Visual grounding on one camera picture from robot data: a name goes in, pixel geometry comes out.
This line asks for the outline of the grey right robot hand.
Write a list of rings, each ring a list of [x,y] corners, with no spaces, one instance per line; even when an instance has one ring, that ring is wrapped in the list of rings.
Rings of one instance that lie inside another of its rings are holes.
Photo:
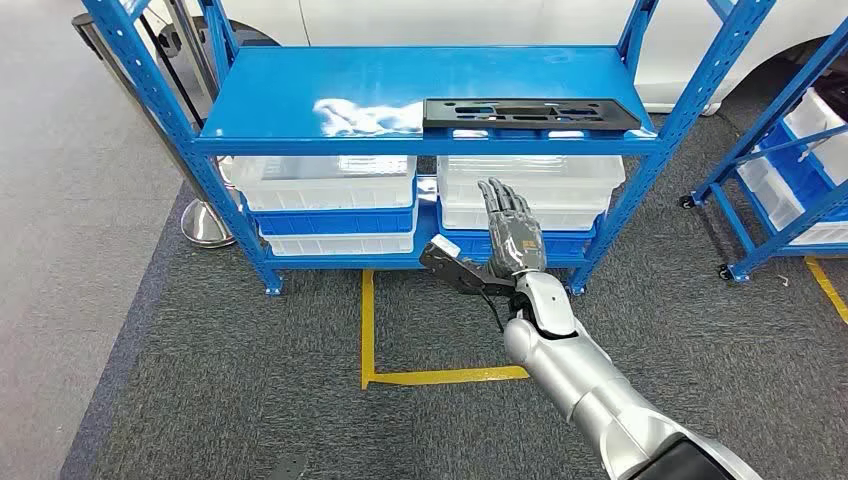
[[[479,180],[477,186],[488,217],[488,270],[499,278],[544,271],[547,255],[542,230],[526,199],[494,177]]]

